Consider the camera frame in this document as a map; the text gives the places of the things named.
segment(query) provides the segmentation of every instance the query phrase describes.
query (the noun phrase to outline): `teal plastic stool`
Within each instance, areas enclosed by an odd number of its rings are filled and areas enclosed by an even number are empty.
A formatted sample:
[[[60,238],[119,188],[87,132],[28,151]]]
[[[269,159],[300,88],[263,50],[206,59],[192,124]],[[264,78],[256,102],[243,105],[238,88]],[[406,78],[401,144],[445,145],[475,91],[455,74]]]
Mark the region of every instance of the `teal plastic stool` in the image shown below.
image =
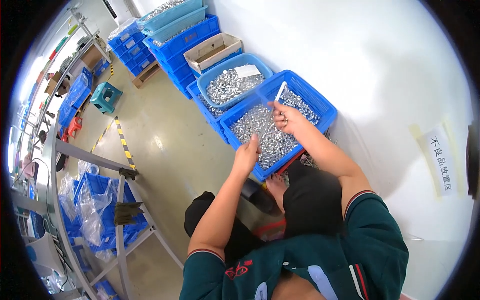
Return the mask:
[[[121,94],[123,94],[121,90],[108,82],[103,82],[96,87],[90,103],[93,103],[102,113],[111,114],[115,110],[113,103],[118,100],[117,97],[120,97]]]

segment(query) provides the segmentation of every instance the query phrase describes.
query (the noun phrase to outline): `yellow black warning tape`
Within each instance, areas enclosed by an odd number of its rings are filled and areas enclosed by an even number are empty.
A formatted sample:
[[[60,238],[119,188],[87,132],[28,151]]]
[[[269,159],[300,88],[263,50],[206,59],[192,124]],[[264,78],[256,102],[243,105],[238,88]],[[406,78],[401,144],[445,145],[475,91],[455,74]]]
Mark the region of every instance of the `yellow black warning tape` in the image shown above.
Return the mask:
[[[103,133],[100,135],[100,137],[98,138],[98,140],[95,142],[95,145],[93,146],[92,150],[90,150],[90,153],[93,152],[93,150],[95,149],[95,147],[98,145],[98,142],[100,142],[100,140],[102,139],[102,137],[105,135],[105,133],[107,132],[107,130],[110,128],[110,126],[112,126],[112,123],[115,119],[112,120],[112,122],[110,122],[108,124],[108,126],[105,128],[105,130],[103,130]]]
[[[118,116],[115,117],[115,123],[117,124],[117,130],[119,132],[121,144],[123,146],[123,150],[125,151],[125,156],[127,157],[128,163],[130,164],[131,168],[135,169],[135,164],[133,162],[132,155],[130,154],[130,151],[128,151],[127,142],[125,141],[125,137],[123,136],[123,131],[121,130],[120,121],[119,121]]]

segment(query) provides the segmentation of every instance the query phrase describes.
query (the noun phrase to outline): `dark green jacket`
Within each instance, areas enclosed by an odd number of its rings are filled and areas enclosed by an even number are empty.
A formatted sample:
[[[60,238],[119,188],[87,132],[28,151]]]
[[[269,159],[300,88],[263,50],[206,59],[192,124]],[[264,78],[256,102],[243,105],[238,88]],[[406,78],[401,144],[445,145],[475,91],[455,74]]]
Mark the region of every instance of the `dark green jacket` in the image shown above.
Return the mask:
[[[181,300],[267,300],[282,268],[307,279],[328,300],[398,300],[408,250],[382,199],[363,191],[350,200],[346,230],[276,240],[226,269],[209,250],[193,251],[183,269]]]

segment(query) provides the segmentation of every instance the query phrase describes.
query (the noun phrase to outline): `woman's left hand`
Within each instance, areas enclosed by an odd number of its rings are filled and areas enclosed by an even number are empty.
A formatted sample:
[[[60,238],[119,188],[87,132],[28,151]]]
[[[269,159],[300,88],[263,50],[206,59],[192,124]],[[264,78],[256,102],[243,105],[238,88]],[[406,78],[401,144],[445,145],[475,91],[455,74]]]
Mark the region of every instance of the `woman's left hand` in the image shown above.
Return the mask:
[[[235,162],[233,163],[232,173],[240,175],[247,179],[250,172],[258,160],[258,155],[261,153],[258,147],[258,135],[252,134],[250,141],[241,145],[235,153]]]

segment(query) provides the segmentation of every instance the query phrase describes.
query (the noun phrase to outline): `metal rack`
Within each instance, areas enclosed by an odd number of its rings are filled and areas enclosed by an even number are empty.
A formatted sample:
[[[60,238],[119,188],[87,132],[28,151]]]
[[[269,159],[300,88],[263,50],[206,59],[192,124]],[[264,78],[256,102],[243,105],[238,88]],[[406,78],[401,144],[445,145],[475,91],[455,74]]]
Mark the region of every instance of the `metal rack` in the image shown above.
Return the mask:
[[[55,118],[55,126],[58,125],[59,117],[56,116]],[[131,253],[138,245],[140,245],[144,240],[146,240],[150,235],[154,234],[163,247],[167,250],[169,255],[172,259],[177,263],[180,268],[183,268],[183,264],[181,261],[176,257],[173,253],[171,248],[169,247],[168,243],[166,242],[163,234],[160,232],[158,227],[156,226],[155,222],[153,221],[150,213],[148,212],[147,208],[144,204],[140,206],[140,208],[144,211],[144,217],[147,220],[149,226],[147,229],[139,235],[137,240],[133,242],[131,245],[124,248],[124,240],[123,240],[123,226],[118,225],[116,227],[116,240],[117,240],[117,258],[106,265],[103,272],[101,272],[94,280],[90,281],[86,277],[86,275],[81,270],[80,264],[78,262],[77,256],[72,249],[72,245],[70,244],[67,231],[65,229],[64,220],[62,213],[60,211],[60,203],[59,203],[59,195],[58,195],[58,183],[57,183],[57,174],[56,174],[56,154],[57,152],[76,157],[83,161],[87,161],[98,166],[109,168],[115,171],[120,172],[120,182],[119,182],[119,189],[117,193],[117,201],[123,201],[123,189],[125,181],[128,183],[130,190],[137,202],[143,202],[140,194],[136,189],[136,185],[133,182],[130,175],[138,174],[137,170],[132,169],[130,166],[123,165],[103,157],[94,155],[89,153],[85,150],[77,148],[71,144],[65,143],[56,138],[55,134],[48,134],[47,140],[45,141],[44,150],[42,151],[42,160],[48,165],[48,168],[40,164],[38,169],[38,180],[37,180],[37,196],[38,200],[44,204],[47,203],[47,207],[49,207],[49,219],[51,220],[51,225],[54,226],[58,232],[60,233],[58,236],[61,250],[65,254],[67,264],[72,269],[72,273],[69,274],[71,277],[75,277],[74,282],[78,283],[77,290],[79,291],[80,295],[85,292],[91,299],[98,299],[96,290],[94,288],[94,284],[101,280],[114,266],[118,264],[119,271],[120,271],[120,279],[122,283],[124,299],[134,299],[134,296],[131,293],[131,285],[130,280],[128,277],[127,271],[127,262],[126,262],[126,255]]]
[[[95,37],[96,35],[100,32],[99,30],[95,31],[93,34],[90,32],[90,30],[86,27],[84,21],[85,21],[85,18],[78,18],[78,15],[77,15],[77,10],[75,8],[70,8],[69,9],[69,12],[72,14],[72,16],[75,18],[75,20],[77,21],[78,23],[78,27],[75,28],[75,30],[68,36],[67,40],[62,44],[62,46],[60,47],[60,49],[58,50],[58,52],[55,54],[55,56],[53,57],[53,59],[50,61],[50,63],[48,64],[47,68],[45,69],[45,72],[42,76],[42,79],[40,80],[40,82],[42,82],[47,74],[48,74],[48,71],[50,69],[50,67],[52,66],[53,62],[55,61],[55,59],[57,58],[58,54],[61,52],[61,50],[65,47],[65,45],[69,42],[69,40],[73,37],[73,35],[81,29],[83,29],[83,31],[85,32],[85,34],[89,37],[89,40],[88,42],[84,45],[84,47],[79,50],[77,52],[77,54],[75,55],[75,57],[72,59],[72,61],[70,62],[70,64],[67,66],[67,68],[65,69],[65,72],[63,72],[63,74],[61,75],[59,81],[57,82],[57,85],[55,86],[54,90],[53,90],[53,93],[48,97],[48,100],[47,100],[47,103],[42,107],[42,109],[40,110],[40,114],[37,118],[37,121],[35,124],[31,125],[33,128],[32,128],[32,133],[31,133],[31,137],[32,139],[35,139],[37,136],[38,136],[38,133],[40,131],[40,125],[41,123],[44,121],[44,118],[45,118],[45,114],[47,112],[47,108],[48,106],[50,105],[54,95],[55,95],[55,92],[58,90],[58,88],[60,87],[60,85],[62,84],[63,82],[63,79],[66,77],[67,73],[72,69],[72,67],[74,66],[74,64],[80,59],[80,57],[82,57],[82,55],[84,55],[85,52],[87,52],[89,50],[89,48],[91,46],[95,46],[98,51],[100,51],[100,53],[102,54],[103,57],[105,57],[105,59],[108,61],[108,62],[111,62],[111,59],[108,57],[107,53],[105,52],[105,50],[97,43],[97,41],[95,41]],[[31,113],[31,110],[32,110],[32,105],[33,105],[33,101],[36,97],[36,95],[38,94],[38,91],[40,90],[40,84],[38,84],[38,86],[36,87],[35,91],[34,91],[34,95],[33,95],[33,98],[32,98],[32,102],[30,103],[29,107],[28,107],[28,110],[25,114],[25,120],[28,120],[28,118],[33,115]],[[26,129],[26,125],[24,126],[24,128],[22,129],[22,133],[20,135],[20,141],[22,141],[23,139],[23,134],[25,134],[25,129]],[[17,145],[17,149],[20,149],[21,147],[21,143],[19,143]]]

